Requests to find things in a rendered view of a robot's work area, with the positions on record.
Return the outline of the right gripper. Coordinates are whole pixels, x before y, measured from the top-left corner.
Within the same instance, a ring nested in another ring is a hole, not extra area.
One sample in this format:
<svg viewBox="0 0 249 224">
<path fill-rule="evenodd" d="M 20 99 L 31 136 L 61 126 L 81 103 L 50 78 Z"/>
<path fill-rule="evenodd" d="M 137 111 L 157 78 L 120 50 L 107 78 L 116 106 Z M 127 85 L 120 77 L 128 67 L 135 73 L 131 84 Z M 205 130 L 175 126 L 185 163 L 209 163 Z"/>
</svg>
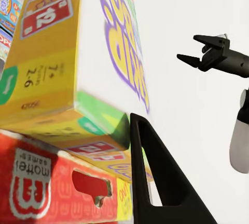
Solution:
<svg viewBox="0 0 249 224">
<path fill-rule="evenodd" d="M 177 54 L 179 60 L 192 67 L 207 72 L 211 68 L 227 73 L 236 74 L 244 63 L 244 54 L 230 49 L 230 40 L 224 37 L 194 35 L 193 39 L 212 47 L 203 55 L 202 61 L 198 57 Z"/>
</svg>

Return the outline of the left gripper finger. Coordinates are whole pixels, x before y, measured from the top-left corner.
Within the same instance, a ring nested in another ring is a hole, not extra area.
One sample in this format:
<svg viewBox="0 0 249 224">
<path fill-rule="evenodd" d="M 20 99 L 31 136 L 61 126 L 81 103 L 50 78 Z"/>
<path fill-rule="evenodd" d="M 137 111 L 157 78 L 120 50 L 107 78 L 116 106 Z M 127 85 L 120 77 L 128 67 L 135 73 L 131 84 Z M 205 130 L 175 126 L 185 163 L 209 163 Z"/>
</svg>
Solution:
<svg viewBox="0 0 249 224">
<path fill-rule="evenodd" d="M 134 224 L 218 224 L 150 122 L 130 113 Z M 150 203 L 144 148 L 162 206 Z"/>
</svg>

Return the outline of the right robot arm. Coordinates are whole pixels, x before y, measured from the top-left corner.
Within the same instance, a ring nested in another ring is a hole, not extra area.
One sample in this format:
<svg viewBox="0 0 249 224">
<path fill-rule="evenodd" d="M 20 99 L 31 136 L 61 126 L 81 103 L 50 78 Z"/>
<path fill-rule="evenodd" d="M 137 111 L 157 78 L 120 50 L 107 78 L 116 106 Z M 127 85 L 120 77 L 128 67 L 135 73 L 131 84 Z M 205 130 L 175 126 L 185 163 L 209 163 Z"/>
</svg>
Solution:
<svg viewBox="0 0 249 224">
<path fill-rule="evenodd" d="M 230 49 L 228 35 L 194 35 L 193 39 L 206 44 L 202 48 L 202 61 L 198 57 L 177 54 L 179 60 L 207 72 L 211 68 L 249 78 L 249 56 Z M 233 169 L 249 174 L 249 90 L 240 98 L 240 110 L 234 125 L 229 147 L 230 164 Z"/>
</svg>

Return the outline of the board game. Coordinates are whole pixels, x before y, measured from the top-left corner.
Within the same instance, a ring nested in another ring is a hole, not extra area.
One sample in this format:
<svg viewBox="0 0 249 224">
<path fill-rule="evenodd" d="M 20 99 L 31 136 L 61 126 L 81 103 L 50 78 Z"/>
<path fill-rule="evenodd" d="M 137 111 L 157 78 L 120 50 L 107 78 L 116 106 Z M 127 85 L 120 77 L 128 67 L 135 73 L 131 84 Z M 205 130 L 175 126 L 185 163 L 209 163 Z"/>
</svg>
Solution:
<svg viewBox="0 0 249 224">
<path fill-rule="evenodd" d="M 0 26 L 12 36 L 15 33 L 22 4 L 18 0 L 0 0 Z"/>
<path fill-rule="evenodd" d="M 12 37 L 0 29 L 0 59 L 6 61 Z"/>
<path fill-rule="evenodd" d="M 0 79 L 0 224 L 131 220 L 130 113 L 154 128 L 134 0 L 24 0 Z"/>
</svg>

